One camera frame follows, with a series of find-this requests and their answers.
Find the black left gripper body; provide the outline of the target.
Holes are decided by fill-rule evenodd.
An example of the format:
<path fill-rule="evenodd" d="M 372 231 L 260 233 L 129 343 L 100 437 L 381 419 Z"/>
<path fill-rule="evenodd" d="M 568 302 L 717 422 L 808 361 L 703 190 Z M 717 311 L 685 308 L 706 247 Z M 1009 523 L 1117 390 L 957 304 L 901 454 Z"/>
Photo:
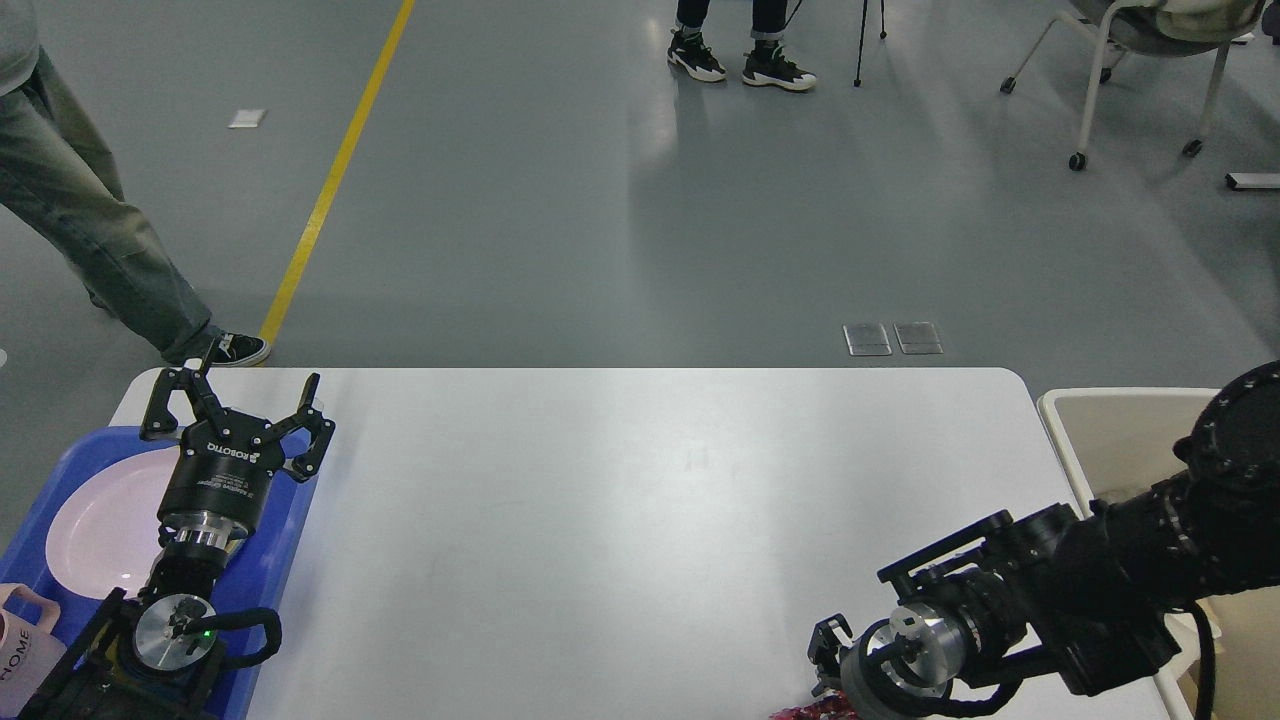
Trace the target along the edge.
<path fill-rule="evenodd" d="M 279 438 L 239 447 L 227 438 L 184 437 L 156 519 L 174 532 L 206 527 L 246 541 L 259 529 L 273 475 L 284 460 Z"/>

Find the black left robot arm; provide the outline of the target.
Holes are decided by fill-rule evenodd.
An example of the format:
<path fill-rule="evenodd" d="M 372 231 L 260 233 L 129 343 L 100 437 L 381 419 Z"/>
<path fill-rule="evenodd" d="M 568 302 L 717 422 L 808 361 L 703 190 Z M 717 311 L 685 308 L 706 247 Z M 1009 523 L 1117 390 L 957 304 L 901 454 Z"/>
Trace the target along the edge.
<path fill-rule="evenodd" d="M 207 719 L 224 676 L 280 650 L 276 603 L 296 536 L 253 575 L 232 561 L 257 547 L 284 497 L 273 482 L 314 479 L 337 425 L 317 406 L 317 373 L 296 410 L 270 420 L 223 404 L 211 370 L 204 357 L 157 374 L 138 428 L 177 452 L 157 502 L 157 557 L 140 589 L 106 593 L 19 719 Z"/>

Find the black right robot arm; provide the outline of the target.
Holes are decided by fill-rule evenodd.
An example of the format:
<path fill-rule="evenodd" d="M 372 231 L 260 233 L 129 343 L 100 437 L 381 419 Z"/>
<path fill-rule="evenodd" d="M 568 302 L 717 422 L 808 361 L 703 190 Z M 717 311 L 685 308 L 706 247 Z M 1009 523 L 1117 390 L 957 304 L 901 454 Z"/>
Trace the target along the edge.
<path fill-rule="evenodd" d="M 1024 680 L 1056 675 L 1097 696 L 1155 675 L 1196 623 L 1194 715 L 1208 719 L 1216 657 L 1202 598 L 1277 584 L 1277 364 L 1220 389 L 1172 446 L 1184 469 L 1137 497 L 993 512 L 882 568 L 899 598 L 854 635 L 836 614 L 806 656 L 823 712 L 860 719 L 988 717 Z"/>

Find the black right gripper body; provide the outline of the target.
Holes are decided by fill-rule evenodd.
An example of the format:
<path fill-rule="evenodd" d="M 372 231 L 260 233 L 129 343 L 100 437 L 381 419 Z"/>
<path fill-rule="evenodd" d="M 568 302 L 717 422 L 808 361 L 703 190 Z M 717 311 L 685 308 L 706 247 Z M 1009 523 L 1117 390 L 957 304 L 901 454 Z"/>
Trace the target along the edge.
<path fill-rule="evenodd" d="M 955 676 L 950 618 L 886 618 L 859 633 L 838 620 L 838 687 L 861 719 L 946 715 Z"/>

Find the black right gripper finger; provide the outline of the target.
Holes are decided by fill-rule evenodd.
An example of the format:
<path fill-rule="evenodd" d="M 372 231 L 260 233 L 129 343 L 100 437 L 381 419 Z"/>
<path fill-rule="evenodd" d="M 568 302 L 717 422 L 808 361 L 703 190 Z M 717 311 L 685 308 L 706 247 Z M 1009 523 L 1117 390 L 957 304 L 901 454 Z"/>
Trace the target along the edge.
<path fill-rule="evenodd" d="M 823 696 L 831 691 L 844 689 L 842 661 L 855 648 L 856 638 L 841 612 L 819 620 L 814 625 L 808 646 L 808 659 L 815 669 L 817 678 L 812 696 Z"/>

